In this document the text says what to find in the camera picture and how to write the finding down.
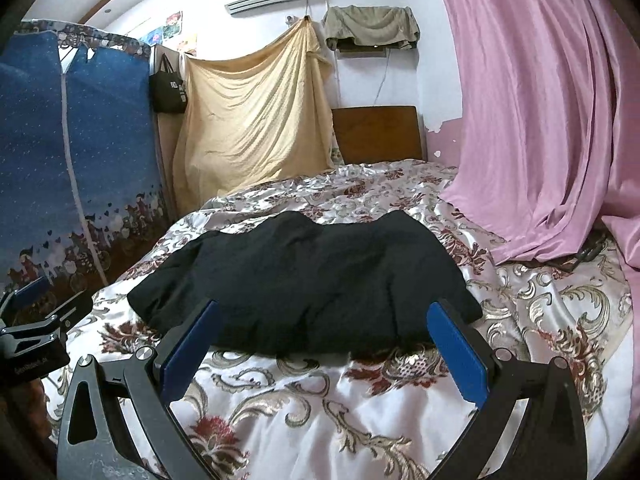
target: wooden headboard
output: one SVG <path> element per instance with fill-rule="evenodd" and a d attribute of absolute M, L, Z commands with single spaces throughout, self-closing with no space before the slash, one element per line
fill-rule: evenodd
<path fill-rule="evenodd" d="M 334 130 L 346 164 L 422 158 L 415 106 L 336 108 Z"/>

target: black strap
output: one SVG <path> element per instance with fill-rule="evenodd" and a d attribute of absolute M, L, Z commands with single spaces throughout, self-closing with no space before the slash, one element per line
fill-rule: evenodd
<path fill-rule="evenodd" d="M 166 54 L 162 54 L 162 60 L 160 62 L 160 70 L 162 70 L 162 68 L 164 68 L 164 71 L 168 72 L 169 74 L 174 73 L 174 67 L 171 66 L 171 63 L 169 62 L 169 58 L 166 56 Z"/>

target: bed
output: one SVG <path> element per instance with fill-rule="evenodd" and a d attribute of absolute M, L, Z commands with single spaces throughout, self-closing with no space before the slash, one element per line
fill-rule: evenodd
<path fill-rule="evenodd" d="M 575 378 L 588 438 L 589 476 L 608 462 L 628 423 L 632 311 L 613 240 L 572 273 L 496 266 L 504 241 L 469 222 L 438 194 L 455 168 L 402 160 L 349 165 L 309 178 L 260 184 L 208 201 L 176 222 L 153 250 L 94 296 L 94 310 L 69 333 L 71 363 L 44 381 L 54 427 L 74 363 L 128 358 L 159 337 L 126 295 L 173 251 L 206 230 L 245 232 L 285 210 L 321 224 L 369 222 L 401 209 L 426 225 L 462 270 L 484 317 L 475 327 L 494 348 L 521 360 L 563 355 Z M 485 473 L 500 466 L 524 411 L 520 401 Z M 162 473 L 128 400 L 121 402 L 136 446 Z M 366 478 L 423 480 L 460 436 L 474 405 L 460 396 L 435 349 L 390 350 L 361 361 L 344 355 L 291 360 L 212 348 L 172 410 L 221 480 Z"/>

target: metal screw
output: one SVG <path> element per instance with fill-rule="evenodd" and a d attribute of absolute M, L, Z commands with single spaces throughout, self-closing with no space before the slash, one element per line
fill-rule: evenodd
<path fill-rule="evenodd" d="M 569 365 L 566 362 L 566 359 L 562 358 L 562 357 L 554 357 L 554 364 L 558 367 L 558 368 L 562 368 L 562 370 L 564 370 L 565 368 L 567 368 Z"/>
<path fill-rule="evenodd" d="M 83 355 L 81 358 L 78 359 L 78 364 L 80 366 L 88 366 L 89 363 L 91 362 L 92 357 L 90 355 Z"/>
<path fill-rule="evenodd" d="M 513 358 L 511 351 L 506 348 L 498 348 L 495 351 L 495 356 L 498 358 L 498 361 L 511 361 Z"/>
<path fill-rule="evenodd" d="M 148 359 L 153 352 L 153 349 L 149 346 L 143 346 L 136 351 L 136 359 L 140 359 L 141 361 Z"/>

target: black garment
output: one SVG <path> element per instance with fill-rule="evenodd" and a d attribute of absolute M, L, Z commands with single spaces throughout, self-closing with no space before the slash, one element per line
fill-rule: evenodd
<path fill-rule="evenodd" d="M 482 316 L 445 248 L 402 211 L 331 225 L 284 212 L 244 234 L 207 232 L 128 298 L 161 333 L 201 301 L 216 300 L 223 328 L 211 343 L 265 355 L 370 353 L 431 341 L 426 309 L 438 298 L 465 322 Z"/>

